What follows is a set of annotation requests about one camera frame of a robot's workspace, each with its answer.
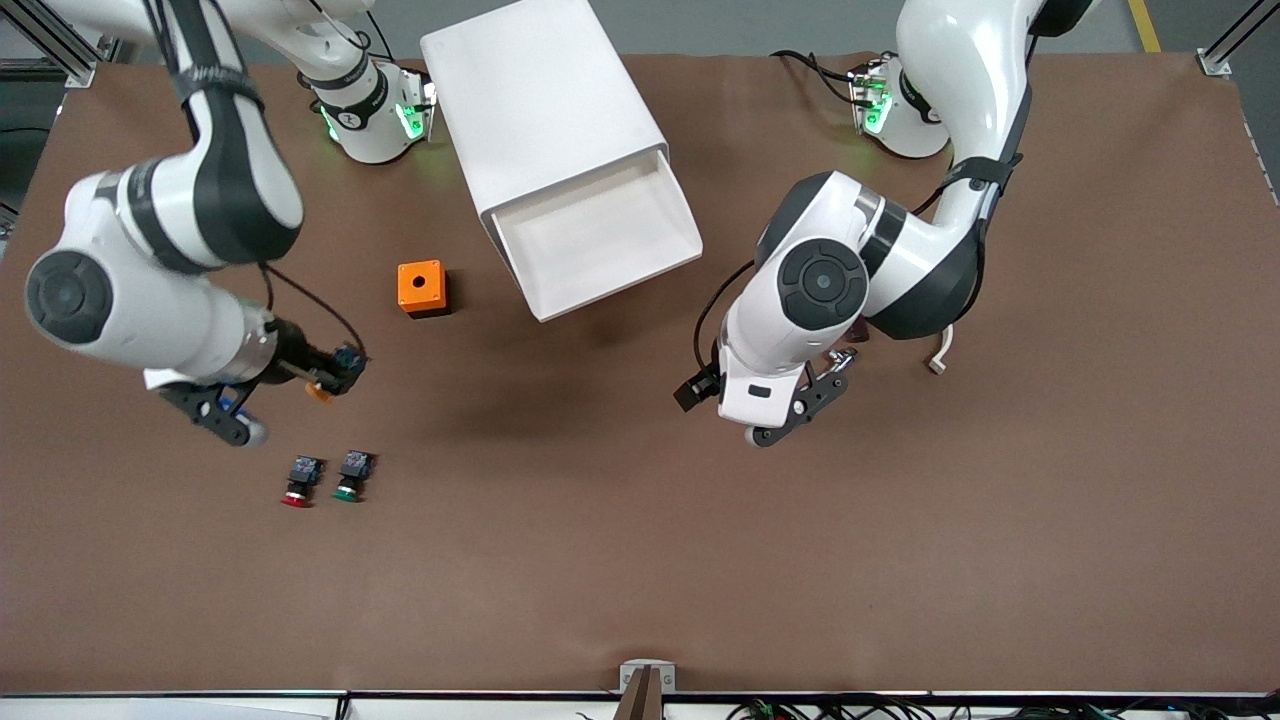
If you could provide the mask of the yellow push button switch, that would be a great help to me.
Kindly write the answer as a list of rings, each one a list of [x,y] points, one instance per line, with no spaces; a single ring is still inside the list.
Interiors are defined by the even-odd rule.
[[[367,357],[362,355],[353,345],[349,346],[351,346],[349,363],[316,363],[315,369],[324,370],[333,375],[334,380],[332,388],[335,391],[335,396],[311,395],[312,397],[323,402],[330,402],[333,398],[348,393],[355,387],[358,378],[364,374],[364,370],[367,365]]]

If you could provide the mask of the connector box with green light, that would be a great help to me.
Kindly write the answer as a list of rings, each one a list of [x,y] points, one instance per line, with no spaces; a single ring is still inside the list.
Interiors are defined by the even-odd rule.
[[[438,104],[436,86],[426,70],[398,67],[399,119],[411,143],[429,141]]]
[[[890,54],[881,54],[846,73],[847,94],[852,101],[852,118],[859,135],[878,135],[892,105],[890,91]]]

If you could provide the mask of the red push button switch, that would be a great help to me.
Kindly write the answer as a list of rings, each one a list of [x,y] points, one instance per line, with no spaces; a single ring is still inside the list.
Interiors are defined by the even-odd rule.
[[[296,509],[310,507],[325,464],[326,461],[320,457],[300,455],[285,478],[287,484],[282,503]]]

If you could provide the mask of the green push button switch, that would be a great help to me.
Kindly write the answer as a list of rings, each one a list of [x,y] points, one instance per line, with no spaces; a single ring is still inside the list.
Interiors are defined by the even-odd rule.
[[[360,502],[376,462],[378,456],[375,454],[358,450],[348,451],[338,470],[338,482],[332,492],[332,497],[348,503]]]

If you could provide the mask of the orange button enclosure box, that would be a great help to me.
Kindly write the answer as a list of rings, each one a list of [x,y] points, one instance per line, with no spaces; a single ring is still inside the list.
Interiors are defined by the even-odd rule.
[[[413,319],[452,314],[449,274],[438,259],[403,263],[397,268],[397,304]]]

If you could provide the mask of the aluminium frame post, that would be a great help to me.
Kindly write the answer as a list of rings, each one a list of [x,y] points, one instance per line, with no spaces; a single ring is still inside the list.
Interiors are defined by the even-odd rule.
[[[1208,47],[1198,47],[1197,61],[1208,77],[1233,73],[1231,55],[1280,12],[1280,0],[1253,0]]]
[[[61,1],[0,0],[0,26],[10,26],[37,51],[33,58],[0,53],[0,82],[61,81],[68,88],[88,88],[97,65],[119,58],[118,37],[74,24]]]

